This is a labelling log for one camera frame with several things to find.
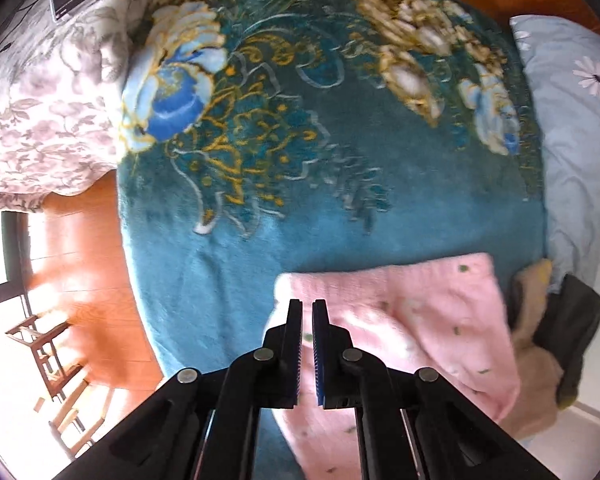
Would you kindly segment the pink floral fleece garment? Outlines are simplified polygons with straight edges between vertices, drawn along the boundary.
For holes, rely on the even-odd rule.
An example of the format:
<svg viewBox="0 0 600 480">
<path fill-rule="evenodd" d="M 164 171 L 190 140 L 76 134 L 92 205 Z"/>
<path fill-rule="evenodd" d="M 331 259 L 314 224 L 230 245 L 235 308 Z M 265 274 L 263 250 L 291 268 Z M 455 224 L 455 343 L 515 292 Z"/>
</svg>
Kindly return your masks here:
<svg viewBox="0 0 600 480">
<path fill-rule="evenodd" d="M 285 322 L 290 300 L 303 304 L 299 404 L 275 412 L 308 479 L 356 479 L 361 473 L 351 410 L 325 411 L 316 400 L 312 304 L 326 302 L 330 322 L 356 348 L 388 367 L 432 367 L 494 422 L 520 390 L 506 307 L 484 252 L 411 266 L 342 273 L 284 273 L 274 286 L 269 326 Z"/>
</svg>

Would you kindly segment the beige fleece garment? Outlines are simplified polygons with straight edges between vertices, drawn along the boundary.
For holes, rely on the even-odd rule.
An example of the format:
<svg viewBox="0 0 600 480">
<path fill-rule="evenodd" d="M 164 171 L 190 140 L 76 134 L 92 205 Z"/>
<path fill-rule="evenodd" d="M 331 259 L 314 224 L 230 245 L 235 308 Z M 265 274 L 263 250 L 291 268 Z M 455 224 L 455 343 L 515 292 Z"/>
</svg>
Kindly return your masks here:
<svg viewBox="0 0 600 480">
<path fill-rule="evenodd" d="M 552 271 L 550 260 L 533 263 L 515 275 L 510 290 L 510 305 L 518 309 L 512 343 L 520 391 L 514 407 L 500 425 L 516 440 L 547 430 L 554 425 L 559 413 L 556 394 L 564 371 L 549 351 L 533 342 L 546 312 Z"/>
</svg>

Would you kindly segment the wooden chair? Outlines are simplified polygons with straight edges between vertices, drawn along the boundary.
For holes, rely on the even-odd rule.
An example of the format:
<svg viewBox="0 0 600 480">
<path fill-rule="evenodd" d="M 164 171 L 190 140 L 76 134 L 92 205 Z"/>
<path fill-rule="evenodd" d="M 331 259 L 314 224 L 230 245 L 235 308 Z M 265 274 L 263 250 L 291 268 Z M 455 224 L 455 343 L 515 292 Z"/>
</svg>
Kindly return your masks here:
<svg viewBox="0 0 600 480">
<path fill-rule="evenodd" d="M 34 410 L 44 415 L 50 434 L 69 460 L 94 445 L 105 425 L 112 391 L 102 392 L 86 364 L 68 347 L 71 324 L 62 313 L 41 313 L 12 326 L 5 336 L 30 352 L 46 393 Z"/>
</svg>

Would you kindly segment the teal floral bed blanket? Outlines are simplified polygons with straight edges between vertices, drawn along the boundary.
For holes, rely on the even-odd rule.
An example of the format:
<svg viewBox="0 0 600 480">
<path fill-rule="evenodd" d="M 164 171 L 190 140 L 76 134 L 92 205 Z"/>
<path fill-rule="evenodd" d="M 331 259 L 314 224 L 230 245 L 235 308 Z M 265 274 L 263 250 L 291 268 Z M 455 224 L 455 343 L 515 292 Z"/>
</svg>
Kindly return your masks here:
<svg viewBox="0 0 600 480">
<path fill-rule="evenodd" d="M 284 273 L 545 252 L 517 50 L 456 0 L 150 0 L 122 93 L 126 264 L 166 375 L 257 348 Z"/>
</svg>

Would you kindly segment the grey garment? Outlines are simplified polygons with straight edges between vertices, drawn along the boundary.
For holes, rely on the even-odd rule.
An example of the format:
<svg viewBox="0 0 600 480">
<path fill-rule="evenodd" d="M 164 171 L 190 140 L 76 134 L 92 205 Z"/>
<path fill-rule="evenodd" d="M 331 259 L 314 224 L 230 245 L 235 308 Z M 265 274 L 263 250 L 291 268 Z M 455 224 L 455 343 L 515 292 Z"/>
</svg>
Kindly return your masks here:
<svg viewBox="0 0 600 480">
<path fill-rule="evenodd" d="M 550 352 L 562 368 L 556 403 L 563 410 L 577 401 L 584 355 L 600 327 L 600 294 L 572 274 L 559 292 L 547 296 L 546 311 L 533 342 Z"/>
</svg>

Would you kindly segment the white grey floral quilt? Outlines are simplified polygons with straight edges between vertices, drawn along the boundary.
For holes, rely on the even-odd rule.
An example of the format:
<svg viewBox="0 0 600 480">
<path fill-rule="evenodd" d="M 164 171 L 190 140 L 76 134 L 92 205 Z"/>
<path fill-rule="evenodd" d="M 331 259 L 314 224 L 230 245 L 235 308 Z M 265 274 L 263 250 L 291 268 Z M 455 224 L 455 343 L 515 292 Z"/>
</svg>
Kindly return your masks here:
<svg viewBox="0 0 600 480">
<path fill-rule="evenodd" d="M 0 33 L 0 211 L 35 212 L 116 168 L 132 36 L 150 0 L 23 0 Z"/>
</svg>

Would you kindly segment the light blue daisy duvet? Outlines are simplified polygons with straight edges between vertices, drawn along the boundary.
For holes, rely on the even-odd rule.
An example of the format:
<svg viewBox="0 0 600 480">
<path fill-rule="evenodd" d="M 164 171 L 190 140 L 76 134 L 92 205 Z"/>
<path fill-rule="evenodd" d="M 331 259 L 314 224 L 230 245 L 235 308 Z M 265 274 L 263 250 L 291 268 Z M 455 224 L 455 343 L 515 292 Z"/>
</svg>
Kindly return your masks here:
<svg viewBox="0 0 600 480">
<path fill-rule="evenodd" d="M 593 285 L 600 263 L 600 35 L 566 18 L 510 19 L 542 132 L 554 280 Z"/>
</svg>

